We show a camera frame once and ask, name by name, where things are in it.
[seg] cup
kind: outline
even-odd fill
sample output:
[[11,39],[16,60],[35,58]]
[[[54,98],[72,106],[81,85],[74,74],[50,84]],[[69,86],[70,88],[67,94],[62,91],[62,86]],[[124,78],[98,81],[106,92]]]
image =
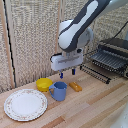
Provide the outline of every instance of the cup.
[[63,101],[66,96],[67,84],[64,82],[56,82],[49,87],[51,96],[57,101]]

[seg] cable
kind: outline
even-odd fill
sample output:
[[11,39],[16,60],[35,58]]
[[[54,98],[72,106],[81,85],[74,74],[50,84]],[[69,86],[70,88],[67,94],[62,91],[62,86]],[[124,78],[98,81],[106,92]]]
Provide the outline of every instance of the cable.
[[[120,31],[114,36],[114,37],[112,37],[107,43],[105,43],[103,46],[105,46],[105,45],[107,45],[109,42],[111,42],[115,37],[117,37],[120,33],[121,33],[121,31],[124,29],[124,27],[127,25],[127,23],[128,23],[128,21],[124,24],[124,26],[120,29]],[[90,53],[92,53],[92,52],[94,52],[94,51],[97,51],[98,49],[95,49],[95,50],[93,50],[93,51],[91,51],[91,52],[88,52],[88,53],[86,53],[86,54],[84,54],[83,56],[85,56],[85,55],[88,55],[88,54],[90,54]]]

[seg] plate rim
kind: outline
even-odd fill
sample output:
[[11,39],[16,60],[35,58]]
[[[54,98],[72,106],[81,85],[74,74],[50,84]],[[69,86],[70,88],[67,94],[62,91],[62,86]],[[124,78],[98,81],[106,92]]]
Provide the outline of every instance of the plate rim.
[[[44,110],[43,110],[38,116],[35,116],[35,117],[31,118],[31,119],[24,119],[24,120],[23,120],[23,119],[15,119],[15,118],[13,118],[13,117],[7,112],[7,110],[6,110],[7,100],[8,100],[12,95],[14,95],[14,93],[16,93],[16,92],[18,93],[18,92],[23,91],[23,90],[32,90],[32,91],[36,91],[36,92],[42,94],[42,95],[45,97],[45,100],[46,100],[46,107],[44,108]],[[13,92],[11,95],[8,96],[8,98],[6,98],[6,100],[5,100],[5,102],[4,102],[4,112],[5,112],[11,119],[13,119],[13,120],[16,120],[16,121],[31,121],[31,120],[34,120],[34,119],[40,117],[40,116],[46,111],[47,105],[48,105],[47,98],[46,98],[46,96],[45,96],[42,92],[40,92],[40,91],[38,91],[38,90],[35,90],[35,89],[21,89],[21,90],[18,90],[18,91]]]

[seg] beige curtain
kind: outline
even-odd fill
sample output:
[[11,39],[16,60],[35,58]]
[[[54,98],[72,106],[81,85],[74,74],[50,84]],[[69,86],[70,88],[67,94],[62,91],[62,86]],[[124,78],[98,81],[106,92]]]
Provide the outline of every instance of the beige curtain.
[[0,93],[14,88],[10,46],[8,42],[4,3],[0,0]]
[[53,74],[59,0],[6,0],[16,86]]

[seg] yellow object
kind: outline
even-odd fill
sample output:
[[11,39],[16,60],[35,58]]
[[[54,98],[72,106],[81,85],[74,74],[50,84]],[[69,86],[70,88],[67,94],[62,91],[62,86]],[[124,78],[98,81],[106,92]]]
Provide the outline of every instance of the yellow object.
[[69,86],[73,88],[76,92],[82,91],[82,87],[79,86],[76,82],[69,83]]
[[36,81],[37,88],[41,92],[49,91],[49,86],[51,86],[52,84],[52,80],[48,78],[40,78]]

